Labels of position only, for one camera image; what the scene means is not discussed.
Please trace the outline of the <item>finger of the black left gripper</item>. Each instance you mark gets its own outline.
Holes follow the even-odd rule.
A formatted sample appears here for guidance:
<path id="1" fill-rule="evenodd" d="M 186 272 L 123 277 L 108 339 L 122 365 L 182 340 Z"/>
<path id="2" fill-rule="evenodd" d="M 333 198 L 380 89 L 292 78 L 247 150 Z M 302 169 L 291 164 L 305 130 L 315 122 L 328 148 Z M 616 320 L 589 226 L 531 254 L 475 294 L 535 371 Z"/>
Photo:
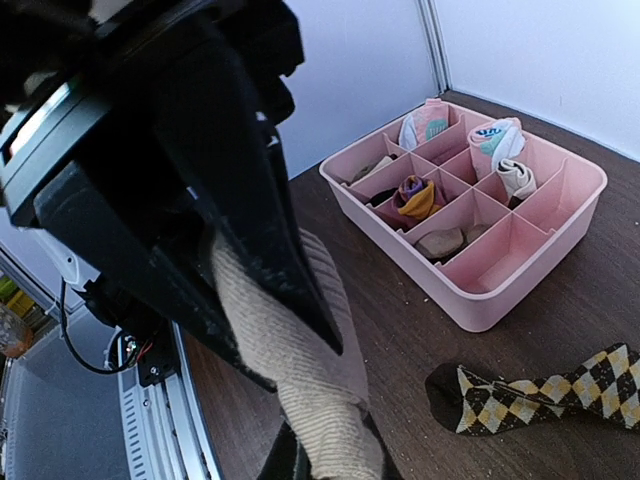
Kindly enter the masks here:
<path id="1" fill-rule="evenodd" d="M 343 339 L 312 275 L 290 199 L 276 129 L 293 107 L 286 87 L 263 93 L 208 19 L 184 19 L 160 39 L 171 61 L 150 94 L 168 158 L 251 278 L 341 354 Z"/>
<path id="2" fill-rule="evenodd" d="M 214 289 L 163 244 L 147 247 L 86 170 L 72 162 L 33 200 L 40 225 L 160 316 L 174 321 L 266 391 L 275 384 L 241 359 Z"/>

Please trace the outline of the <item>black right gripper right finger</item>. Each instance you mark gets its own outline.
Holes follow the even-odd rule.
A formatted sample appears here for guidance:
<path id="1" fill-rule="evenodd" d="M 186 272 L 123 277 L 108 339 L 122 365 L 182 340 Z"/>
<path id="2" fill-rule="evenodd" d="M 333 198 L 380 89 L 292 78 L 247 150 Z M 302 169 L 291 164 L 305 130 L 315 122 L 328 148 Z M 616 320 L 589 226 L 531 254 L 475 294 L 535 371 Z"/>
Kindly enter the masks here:
<path id="1" fill-rule="evenodd" d="M 378 443 L 380 444 L 383 454 L 383 480 L 403 480 L 402 475 L 396 467 L 396 464 L 381 436 L 375 421 L 370 413 L 367 413 L 364 417 L 364 425 L 371 431 Z"/>

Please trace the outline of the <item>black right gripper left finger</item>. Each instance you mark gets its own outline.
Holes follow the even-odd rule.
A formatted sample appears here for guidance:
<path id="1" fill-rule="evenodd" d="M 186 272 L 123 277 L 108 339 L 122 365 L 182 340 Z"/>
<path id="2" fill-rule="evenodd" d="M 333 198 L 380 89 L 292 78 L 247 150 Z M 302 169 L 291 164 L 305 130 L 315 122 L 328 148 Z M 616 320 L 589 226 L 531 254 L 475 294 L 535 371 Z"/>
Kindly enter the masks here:
<path id="1" fill-rule="evenodd" d="M 290 425 L 284 421 L 258 480 L 309 480 L 310 462 Z"/>

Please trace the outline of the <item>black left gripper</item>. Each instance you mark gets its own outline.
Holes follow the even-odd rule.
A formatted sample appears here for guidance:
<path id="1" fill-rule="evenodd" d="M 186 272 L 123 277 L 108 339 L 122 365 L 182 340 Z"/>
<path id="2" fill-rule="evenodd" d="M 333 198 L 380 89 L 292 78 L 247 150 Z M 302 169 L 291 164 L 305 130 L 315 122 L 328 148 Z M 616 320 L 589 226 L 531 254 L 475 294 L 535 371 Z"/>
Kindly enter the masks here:
<path id="1" fill-rule="evenodd" d="M 145 246 L 165 245 L 204 278 L 206 240 L 227 239 L 206 219 L 154 129 L 150 90 L 171 61 L 160 37 L 184 19 L 208 19 L 261 91 L 272 93 L 304 60 L 298 20 L 282 1 L 133 1 L 102 22 L 91 7 L 1 5 L 1 101 L 15 108 L 1 135 L 10 219 L 49 233 L 34 197 L 76 162 Z"/>

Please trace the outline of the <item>tan ribbed sock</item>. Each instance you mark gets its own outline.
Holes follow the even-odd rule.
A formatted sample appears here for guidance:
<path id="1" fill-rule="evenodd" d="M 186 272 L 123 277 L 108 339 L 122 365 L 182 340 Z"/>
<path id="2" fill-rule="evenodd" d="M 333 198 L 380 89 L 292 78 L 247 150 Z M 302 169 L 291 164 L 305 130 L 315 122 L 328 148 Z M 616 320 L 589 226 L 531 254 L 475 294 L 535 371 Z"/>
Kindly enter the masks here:
<path id="1" fill-rule="evenodd" d="M 366 369 L 333 259 L 313 234 L 303 247 L 343 340 L 337 355 L 289 308 L 249 277 L 223 237 L 212 246 L 213 277 L 244 363 L 273 381 L 316 479 L 379 479 L 384 455 L 366 427 Z"/>

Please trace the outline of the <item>brown argyle patterned sock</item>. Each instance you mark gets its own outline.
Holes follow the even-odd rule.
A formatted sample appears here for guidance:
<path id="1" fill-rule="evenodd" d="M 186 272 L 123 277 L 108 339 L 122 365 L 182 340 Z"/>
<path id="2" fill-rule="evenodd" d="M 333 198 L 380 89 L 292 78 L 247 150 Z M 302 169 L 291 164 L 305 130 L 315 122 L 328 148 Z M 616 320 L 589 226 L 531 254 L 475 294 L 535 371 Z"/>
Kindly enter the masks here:
<path id="1" fill-rule="evenodd" d="M 425 379 L 430 412 L 446 430 L 484 437 L 588 413 L 639 430 L 639 353 L 616 343 L 575 370 L 533 380 L 487 379 L 442 364 Z"/>

